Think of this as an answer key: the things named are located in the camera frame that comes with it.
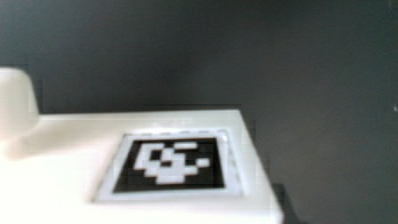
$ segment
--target white border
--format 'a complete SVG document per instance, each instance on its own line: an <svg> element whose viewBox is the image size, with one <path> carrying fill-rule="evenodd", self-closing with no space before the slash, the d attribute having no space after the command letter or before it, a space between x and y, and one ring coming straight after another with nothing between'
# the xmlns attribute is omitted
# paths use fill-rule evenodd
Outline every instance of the white border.
<svg viewBox="0 0 398 224"><path fill-rule="evenodd" d="M156 200L170 198L186 198L186 197L218 197L218 196L237 196L241 195L241 183L239 183L239 174L236 169L236 162L232 157L232 141L229 138L227 129L186 129L179 131L168 131L159 133L129 133L122 137L122 142L115 157L109 162L108 171L104 178L99 184L99 190L93 197L95 202L111 202L111 201L131 201L131 200ZM214 138L218 146L218 158L220 158L220 168L221 168L221 177L223 185L221 189L189 189L189 190L147 190L131 193L113 193L113 186L117 182L117 177L122 170L122 165L129 153L129 148L133 141L138 140L172 140L172 139L188 139L188 138Z"/></svg>

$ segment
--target gray background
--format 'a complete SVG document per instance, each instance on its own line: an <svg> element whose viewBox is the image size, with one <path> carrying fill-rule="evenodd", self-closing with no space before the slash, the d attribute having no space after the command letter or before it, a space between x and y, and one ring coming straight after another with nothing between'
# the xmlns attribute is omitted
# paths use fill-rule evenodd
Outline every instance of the gray background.
<svg viewBox="0 0 398 224"><path fill-rule="evenodd" d="M398 223L396 0L1 0L0 65L42 113L237 108L285 223Z"/></svg>

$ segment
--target white object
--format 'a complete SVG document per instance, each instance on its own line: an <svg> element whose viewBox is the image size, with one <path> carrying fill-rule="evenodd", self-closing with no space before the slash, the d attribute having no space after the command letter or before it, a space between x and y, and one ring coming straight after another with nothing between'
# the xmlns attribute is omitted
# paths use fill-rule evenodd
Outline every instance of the white object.
<svg viewBox="0 0 398 224"><path fill-rule="evenodd" d="M0 223L280 224L282 212L236 110L40 115L37 119L26 76L10 69L1 69L0 74L0 121L6 127L0 138L0 143L6 142L0 144L0 209L6 211ZM241 194L184 197L175 193L175 198L156 198L147 192L150 200L143 197L122 203L92 202L122 136L150 139L184 130L204 130L205 135L214 129L227 130L236 147L234 159L227 158L236 170L225 166L223 171L236 172ZM177 147L191 148L186 143ZM204 169L205 159L195 162Z"/></svg>
<svg viewBox="0 0 398 224"><path fill-rule="evenodd" d="M0 142L28 132L37 119L28 76L22 71L0 68Z"/></svg>

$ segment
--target white pattern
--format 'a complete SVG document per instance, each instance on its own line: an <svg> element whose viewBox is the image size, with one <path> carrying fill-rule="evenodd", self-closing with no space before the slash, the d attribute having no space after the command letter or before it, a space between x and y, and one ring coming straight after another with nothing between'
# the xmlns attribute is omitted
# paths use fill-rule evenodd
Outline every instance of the white pattern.
<svg viewBox="0 0 398 224"><path fill-rule="evenodd" d="M173 148L165 148L163 143L143 143L136 155L134 170L143 170L143 176L156 178L156 184L182 184L184 176L198 174L198 168L209 167L209 159L198 158L195 165L186 166L186 156L175 150L197 149L195 142L177 142ZM161 151L159 160L150 160L152 151ZM161 162L170 162L168 167L161 167Z"/></svg>

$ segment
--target white cylinder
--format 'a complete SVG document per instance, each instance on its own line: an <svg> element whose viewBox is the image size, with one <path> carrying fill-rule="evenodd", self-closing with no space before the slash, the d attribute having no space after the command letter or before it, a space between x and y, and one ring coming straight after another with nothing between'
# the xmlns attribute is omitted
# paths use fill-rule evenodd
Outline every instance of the white cylinder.
<svg viewBox="0 0 398 224"><path fill-rule="evenodd" d="M0 142L26 134L38 121L33 88L28 75L0 68Z"/></svg>

